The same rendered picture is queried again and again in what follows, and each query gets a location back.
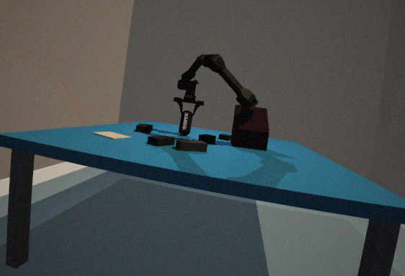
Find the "beige flat rectangular block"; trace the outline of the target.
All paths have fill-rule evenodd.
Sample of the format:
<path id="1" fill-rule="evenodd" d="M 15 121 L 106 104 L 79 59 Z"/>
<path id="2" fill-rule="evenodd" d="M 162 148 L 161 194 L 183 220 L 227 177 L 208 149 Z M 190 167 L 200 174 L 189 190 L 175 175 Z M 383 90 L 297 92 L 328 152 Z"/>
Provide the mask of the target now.
<path id="1" fill-rule="evenodd" d="M 112 132 L 101 132 L 101 133 L 94 133 L 94 134 L 101 135 L 101 136 L 104 136 L 104 137 L 107 137 L 107 138 L 110 138 L 113 140 L 132 138 L 132 137 L 129 137 L 126 135 L 120 135 L 120 134 L 112 133 Z"/>

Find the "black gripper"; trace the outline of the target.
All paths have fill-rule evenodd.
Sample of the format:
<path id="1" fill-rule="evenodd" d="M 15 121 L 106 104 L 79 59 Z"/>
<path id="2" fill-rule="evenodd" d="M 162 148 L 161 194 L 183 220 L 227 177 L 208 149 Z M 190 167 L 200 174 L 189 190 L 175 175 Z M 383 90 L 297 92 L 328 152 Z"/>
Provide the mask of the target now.
<path id="1" fill-rule="evenodd" d="M 187 93 L 187 94 L 193 94 L 193 95 L 195 95 L 195 91 L 192 91 L 192 90 L 186 90 L 186 93 Z M 175 97 L 175 98 L 174 98 L 174 102 L 177 102 L 177 104 L 179 104 L 180 112 L 181 112 L 181 114 L 182 114 L 182 105 L 183 105 L 182 102 L 184 102 L 184 100 L 183 100 L 182 98 Z M 193 101 L 192 103 L 193 103 L 193 104 L 196 104 L 196 105 L 195 105 L 195 108 L 194 108 L 193 115 L 192 115 L 192 116 L 194 116 L 194 113 L 195 113 L 195 111 L 197 110 L 197 108 L 200 107 L 200 105 L 204 106 L 204 101 L 199 101 L 199 100 L 198 100 L 198 101 Z"/>

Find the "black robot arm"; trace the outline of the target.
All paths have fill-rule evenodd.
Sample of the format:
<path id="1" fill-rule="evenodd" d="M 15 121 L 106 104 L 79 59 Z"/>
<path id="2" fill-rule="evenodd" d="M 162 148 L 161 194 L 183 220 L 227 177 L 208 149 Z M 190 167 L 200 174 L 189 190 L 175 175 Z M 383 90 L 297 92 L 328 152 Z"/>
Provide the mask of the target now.
<path id="1" fill-rule="evenodd" d="M 237 95 L 236 101 L 241 105 L 241 117 L 252 120 L 258 101 L 254 93 L 249 89 L 243 88 L 233 74 L 226 68 L 225 62 L 220 54 L 201 54 L 198 56 L 191 67 L 182 74 L 182 79 L 178 80 L 177 88 L 195 91 L 196 84 L 199 84 L 199 82 L 196 79 L 194 81 L 190 80 L 195 77 L 195 72 L 201 65 L 221 75 Z M 195 101 L 195 98 L 195 95 L 185 93 L 184 102 L 192 103 Z"/>

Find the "dark grey switch panel with green rocker switches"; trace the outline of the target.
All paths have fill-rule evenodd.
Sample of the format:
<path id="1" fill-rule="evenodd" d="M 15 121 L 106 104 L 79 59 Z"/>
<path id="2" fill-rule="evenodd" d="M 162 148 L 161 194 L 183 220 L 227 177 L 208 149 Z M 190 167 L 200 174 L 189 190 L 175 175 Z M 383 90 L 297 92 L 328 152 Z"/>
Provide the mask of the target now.
<path id="1" fill-rule="evenodd" d="M 181 135 L 189 135 L 192 124 L 192 113 L 189 110 L 182 112 L 180 124 L 179 124 L 179 133 Z"/>

